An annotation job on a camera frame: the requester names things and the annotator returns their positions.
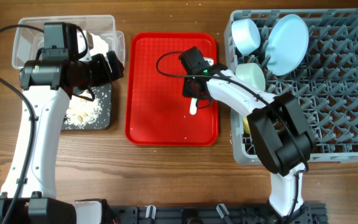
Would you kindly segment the white napkin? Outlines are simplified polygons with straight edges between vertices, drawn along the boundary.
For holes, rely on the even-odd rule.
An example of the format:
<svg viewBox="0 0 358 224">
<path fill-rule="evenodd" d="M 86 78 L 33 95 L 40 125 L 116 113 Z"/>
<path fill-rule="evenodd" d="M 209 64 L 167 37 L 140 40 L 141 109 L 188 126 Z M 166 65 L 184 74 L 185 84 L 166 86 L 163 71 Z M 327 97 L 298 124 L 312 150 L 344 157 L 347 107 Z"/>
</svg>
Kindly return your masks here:
<svg viewBox="0 0 358 224">
<path fill-rule="evenodd" d="M 106 56 L 106 53 L 109 50 L 109 45 L 105 40 L 103 40 L 100 36 L 87 31 L 84 31 L 84 35 L 88 41 L 88 53 L 86 55 L 86 59 L 90 59 L 92 56 L 97 54 L 103 54 Z"/>
</svg>

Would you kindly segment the green bowl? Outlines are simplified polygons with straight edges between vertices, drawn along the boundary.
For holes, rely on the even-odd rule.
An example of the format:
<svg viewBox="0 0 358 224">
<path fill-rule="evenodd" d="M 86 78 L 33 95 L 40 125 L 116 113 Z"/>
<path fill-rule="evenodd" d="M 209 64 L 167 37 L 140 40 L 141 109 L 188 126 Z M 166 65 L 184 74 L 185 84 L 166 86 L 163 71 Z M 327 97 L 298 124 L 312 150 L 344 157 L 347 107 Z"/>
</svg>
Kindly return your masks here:
<svg viewBox="0 0 358 224">
<path fill-rule="evenodd" d="M 236 67 L 236 76 L 247 84 L 265 91 L 265 77 L 256 63 L 243 63 Z"/>
</svg>

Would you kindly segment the yellow plastic cup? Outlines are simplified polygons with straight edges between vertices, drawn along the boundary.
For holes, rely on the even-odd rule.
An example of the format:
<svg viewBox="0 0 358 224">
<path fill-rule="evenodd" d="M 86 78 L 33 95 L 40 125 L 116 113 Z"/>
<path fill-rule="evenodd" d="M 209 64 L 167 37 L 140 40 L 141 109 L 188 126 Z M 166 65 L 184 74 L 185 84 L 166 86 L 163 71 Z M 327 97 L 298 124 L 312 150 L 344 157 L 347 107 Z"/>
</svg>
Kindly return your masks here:
<svg viewBox="0 0 358 224">
<path fill-rule="evenodd" d="M 250 127 L 249 127 L 249 122 L 248 122 L 247 118 L 243 117 L 242 121 L 243 121 L 244 132 L 246 134 L 250 135 Z"/>
</svg>

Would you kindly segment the light blue bowl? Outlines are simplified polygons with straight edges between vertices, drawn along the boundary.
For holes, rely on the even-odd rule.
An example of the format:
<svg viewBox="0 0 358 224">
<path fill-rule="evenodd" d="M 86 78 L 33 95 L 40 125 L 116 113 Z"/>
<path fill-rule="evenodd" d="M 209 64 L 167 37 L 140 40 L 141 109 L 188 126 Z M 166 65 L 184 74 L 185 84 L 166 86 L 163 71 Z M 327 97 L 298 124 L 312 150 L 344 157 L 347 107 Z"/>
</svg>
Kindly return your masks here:
<svg viewBox="0 0 358 224">
<path fill-rule="evenodd" d="M 232 23 L 232 38 L 238 51 L 244 56 L 260 47 L 260 34 L 251 19 L 241 19 Z"/>
</svg>

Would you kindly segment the light blue plate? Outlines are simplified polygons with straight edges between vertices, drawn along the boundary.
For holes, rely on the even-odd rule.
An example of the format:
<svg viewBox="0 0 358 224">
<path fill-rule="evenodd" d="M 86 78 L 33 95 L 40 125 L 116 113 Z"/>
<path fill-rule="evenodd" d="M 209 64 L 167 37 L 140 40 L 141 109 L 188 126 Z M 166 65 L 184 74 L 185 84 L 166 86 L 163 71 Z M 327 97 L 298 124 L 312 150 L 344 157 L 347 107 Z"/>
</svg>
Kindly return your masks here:
<svg viewBox="0 0 358 224">
<path fill-rule="evenodd" d="M 267 69 L 276 76 L 292 72 L 304 59 L 308 42 L 308 28 L 303 19 L 296 14 L 284 16 L 268 37 L 265 56 L 270 59 Z"/>
</svg>

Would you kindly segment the white plastic spoon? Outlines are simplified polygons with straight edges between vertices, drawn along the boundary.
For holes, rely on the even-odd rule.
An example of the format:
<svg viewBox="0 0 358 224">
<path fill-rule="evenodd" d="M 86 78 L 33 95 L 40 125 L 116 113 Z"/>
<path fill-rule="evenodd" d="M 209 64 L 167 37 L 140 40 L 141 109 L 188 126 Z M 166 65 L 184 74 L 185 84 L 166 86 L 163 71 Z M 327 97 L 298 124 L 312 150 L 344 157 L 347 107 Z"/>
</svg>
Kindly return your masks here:
<svg viewBox="0 0 358 224">
<path fill-rule="evenodd" d="M 190 102 L 190 114 L 191 115 L 195 115 L 197 113 L 197 101 L 198 99 L 197 98 L 192 98 L 191 99 L 191 102 Z"/>
</svg>

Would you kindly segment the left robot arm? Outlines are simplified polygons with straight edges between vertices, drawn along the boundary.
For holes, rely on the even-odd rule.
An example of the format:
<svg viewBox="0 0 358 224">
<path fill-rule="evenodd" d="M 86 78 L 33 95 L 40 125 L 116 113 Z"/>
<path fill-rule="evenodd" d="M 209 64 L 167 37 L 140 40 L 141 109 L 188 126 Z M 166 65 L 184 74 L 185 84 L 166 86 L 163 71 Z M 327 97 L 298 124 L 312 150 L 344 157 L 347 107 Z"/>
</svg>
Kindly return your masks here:
<svg viewBox="0 0 358 224">
<path fill-rule="evenodd" d="M 124 67 L 113 51 L 85 60 L 81 27 L 47 22 L 44 46 L 20 71 L 23 102 L 19 135 L 0 192 L 0 223 L 118 223 L 105 199 L 57 200 L 55 164 L 64 117 L 73 96 L 118 80 Z"/>
</svg>

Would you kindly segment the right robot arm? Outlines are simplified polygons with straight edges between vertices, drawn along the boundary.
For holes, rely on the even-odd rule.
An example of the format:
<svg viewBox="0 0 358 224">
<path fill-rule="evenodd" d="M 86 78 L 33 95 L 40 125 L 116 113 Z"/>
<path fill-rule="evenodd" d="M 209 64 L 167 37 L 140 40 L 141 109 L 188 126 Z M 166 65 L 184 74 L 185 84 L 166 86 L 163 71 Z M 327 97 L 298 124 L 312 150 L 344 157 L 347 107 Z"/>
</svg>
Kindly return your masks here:
<svg viewBox="0 0 358 224">
<path fill-rule="evenodd" d="M 211 65 L 197 47 L 178 59 L 186 72 L 183 95 L 220 101 L 247 119 L 257 157 L 271 174 L 270 206 L 287 223 L 300 216 L 301 178 L 316 139 L 298 99 L 247 84 L 225 65 Z"/>
</svg>

